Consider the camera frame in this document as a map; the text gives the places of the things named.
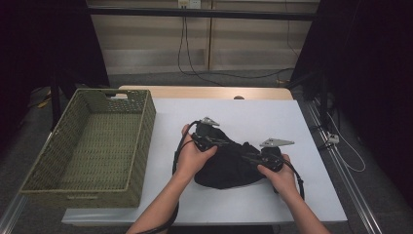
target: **black cable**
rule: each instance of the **black cable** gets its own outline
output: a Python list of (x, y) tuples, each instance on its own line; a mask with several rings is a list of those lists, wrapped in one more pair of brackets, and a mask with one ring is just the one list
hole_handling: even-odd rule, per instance
[[(183, 41), (183, 32), (184, 32), (184, 31), (185, 31), (186, 50), (187, 50), (187, 55), (188, 55), (188, 59), (189, 59), (189, 64), (190, 64), (191, 69), (192, 69), (192, 71), (193, 71), (194, 73), (187, 73), (187, 72), (183, 71), (182, 68), (180, 67), (180, 53), (181, 53), (181, 50), (182, 50), (182, 41)], [(207, 81), (207, 82), (210, 82), (210, 83), (212, 83), (212, 84), (215, 84), (215, 85), (224, 87), (223, 85), (221, 85), (221, 84), (219, 84), (219, 83), (217, 83), (217, 82), (210, 81), (210, 80), (208, 80), (208, 79), (205, 79), (205, 78), (201, 77), (201, 76), (195, 71), (194, 67), (192, 66), (191, 56), (189, 55), (188, 25), (187, 25), (187, 23), (186, 23), (186, 18), (183, 18), (183, 20), (182, 20), (181, 42), (180, 42), (179, 51), (178, 51), (178, 68), (179, 68), (180, 72), (182, 72), (182, 73), (185, 74), (185, 75), (196, 75), (198, 78), (200, 78), (200, 79), (203, 80), (203, 81)]]
[(266, 153), (269, 155), (272, 155), (274, 157), (277, 157), (278, 159), (280, 159), (284, 164), (286, 164), (289, 168), (291, 168), (291, 170), (295, 173), (295, 176), (297, 177), (297, 182), (298, 182), (298, 187), (300, 189), (300, 196), (303, 200), (305, 200), (305, 194), (304, 194), (304, 180), (301, 178), (301, 176), (298, 174), (298, 172), (295, 170), (294, 166), (292, 166), (292, 164), (284, 159), (282, 156), (276, 155), (276, 154), (272, 154), (272, 153)]
[[(176, 164), (177, 164), (178, 159), (179, 159), (180, 151), (182, 150), (182, 148), (183, 148), (187, 143), (194, 141), (194, 140), (189, 140), (188, 142), (183, 143), (183, 141), (184, 141), (185, 138), (186, 138), (186, 135), (188, 134), (188, 132), (189, 132), (189, 130), (191, 129), (191, 127), (194, 126), (194, 124), (198, 124), (198, 123), (200, 123), (200, 121), (194, 121), (194, 122), (192, 122), (192, 123), (189, 125), (189, 127), (186, 129), (185, 133), (182, 135), (182, 138), (181, 138), (181, 140), (180, 140), (180, 142), (179, 142), (179, 144), (178, 144), (178, 147), (177, 147), (177, 149), (176, 149), (176, 151), (175, 151), (175, 154), (174, 154), (173, 166), (172, 166), (172, 174), (175, 174), (175, 172), (176, 172)], [(138, 232), (137, 234), (154, 234), (154, 233), (159, 233), (159, 232), (161, 232), (161, 231), (164, 231), (164, 230), (168, 229), (168, 228), (171, 227), (171, 226), (173, 225), (173, 223), (175, 222), (176, 217), (178, 216), (178, 211), (179, 211), (179, 202), (176, 204), (176, 207), (175, 207), (175, 210), (173, 211), (172, 216), (169, 218), (169, 220), (168, 220), (166, 223), (164, 223), (164, 224), (162, 224), (162, 225), (160, 225), (160, 226), (158, 226), (158, 227), (152, 228), (152, 229), (150, 229), (150, 230), (147, 230), (147, 231)]]
[[(285, 11), (288, 13), (288, 8), (286, 6), (286, 0), (285, 0)], [(286, 32), (286, 44), (288, 45), (289, 49), (291, 49), (291, 51), (297, 56), (298, 58), (298, 54), (294, 51), (294, 49), (292, 49), (291, 45), (289, 45), (289, 20), (287, 21), (287, 25), (288, 25), (288, 29)]]
[[(185, 31), (185, 40), (186, 40), (187, 56), (188, 56), (189, 64), (190, 64), (190, 66), (191, 66), (191, 69), (192, 69), (192, 72), (193, 72), (193, 73), (188, 73), (188, 72), (183, 71), (182, 68), (181, 68), (181, 66), (180, 66), (180, 53), (181, 53), (181, 50), (182, 50), (182, 41), (183, 41), (184, 31)], [(216, 84), (216, 85), (219, 85), (219, 86), (223, 86), (223, 85), (222, 85), (222, 84), (219, 84), (219, 83), (217, 83), (217, 82), (210, 81), (210, 80), (208, 80), (208, 79), (202, 78), (200, 75), (223, 75), (223, 76), (231, 76), (231, 77), (236, 77), (236, 78), (241, 78), (241, 79), (260, 79), (260, 78), (267, 78), (267, 77), (274, 76), (274, 75), (277, 75), (277, 76), (278, 76), (280, 73), (282, 73), (282, 72), (284, 72), (284, 71), (293, 70), (293, 69), (294, 69), (293, 67), (289, 67), (289, 68), (284, 68), (284, 69), (278, 70), (278, 71), (276, 71), (276, 72), (272, 72), (272, 73), (265, 74), (265, 75), (259, 75), (259, 76), (241, 76), (241, 75), (233, 75), (233, 74), (228, 74), (228, 73), (223, 73), (223, 72), (198, 72), (198, 71), (195, 71), (195, 69), (194, 69), (194, 67), (193, 67), (193, 65), (192, 65), (191, 56), (190, 56), (190, 54), (189, 54), (188, 24), (187, 24), (187, 22), (186, 22), (186, 18), (183, 18), (183, 21), (182, 21), (181, 42), (180, 42), (180, 45), (179, 45), (179, 52), (178, 52), (178, 68), (179, 68), (179, 71), (180, 71), (182, 74), (185, 74), (185, 75), (195, 75), (195, 76), (197, 76), (198, 78), (200, 78), (201, 80), (204, 80), (204, 81), (207, 81), (207, 82), (211, 82), (211, 83)]]

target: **white table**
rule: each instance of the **white table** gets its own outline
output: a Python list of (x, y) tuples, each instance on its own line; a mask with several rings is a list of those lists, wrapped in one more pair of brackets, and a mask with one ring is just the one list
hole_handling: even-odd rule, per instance
[[(304, 180), (306, 202), (323, 222), (347, 220), (295, 100), (154, 98), (157, 115), (149, 149), (141, 204), (132, 209), (68, 209), (62, 222), (74, 225), (130, 225), (168, 182), (173, 152), (184, 124), (206, 116), (232, 140), (256, 148), (268, 137), (289, 139), (282, 146)], [(218, 190), (192, 181), (180, 199), (174, 225), (276, 224), (293, 221), (270, 181)]]

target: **person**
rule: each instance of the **person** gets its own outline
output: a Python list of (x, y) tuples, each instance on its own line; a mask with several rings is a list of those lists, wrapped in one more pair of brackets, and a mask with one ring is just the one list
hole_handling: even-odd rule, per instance
[[(182, 134), (186, 133), (189, 126), (185, 125)], [(212, 157), (217, 146), (202, 152), (194, 142), (191, 135), (187, 134), (182, 145), (176, 172), (172, 175), (167, 185), (146, 208), (142, 215), (128, 230), (128, 234), (140, 233), (166, 223), (172, 216), (178, 203), (179, 197), (185, 187), (191, 182), (195, 174), (204, 166), (205, 162)], [(288, 155), (283, 154), (285, 160), (290, 161)], [(294, 173), (290, 167), (283, 167), (274, 173), (262, 165), (258, 165), (258, 171), (266, 176), (277, 189), (282, 199), (287, 204), (300, 233), (329, 233), (325, 226), (319, 221), (309, 206), (301, 198), (295, 186)]]

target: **basket handle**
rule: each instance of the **basket handle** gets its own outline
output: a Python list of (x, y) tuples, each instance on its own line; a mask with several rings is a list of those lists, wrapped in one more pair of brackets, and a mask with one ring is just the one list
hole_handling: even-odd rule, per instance
[(99, 91), (103, 93), (107, 98), (112, 98), (112, 97), (115, 97), (116, 95), (126, 95), (128, 99), (133, 99), (133, 97), (131, 96), (132, 92), (138, 92), (138, 90), (131, 91), (131, 90), (116, 90), (116, 89), (105, 89), (105, 90), (99, 90)]
[(94, 195), (67, 195), (68, 200), (96, 200), (98, 197)]

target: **forearm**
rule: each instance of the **forearm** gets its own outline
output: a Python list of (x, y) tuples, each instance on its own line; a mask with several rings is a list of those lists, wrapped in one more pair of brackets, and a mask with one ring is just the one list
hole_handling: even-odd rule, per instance
[(191, 178), (174, 174), (165, 188), (131, 226), (128, 233), (147, 231), (166, 223)]
[(298, 193), (285, 197), (284, 200), (294, 217), (300, 233), (329, 233)]

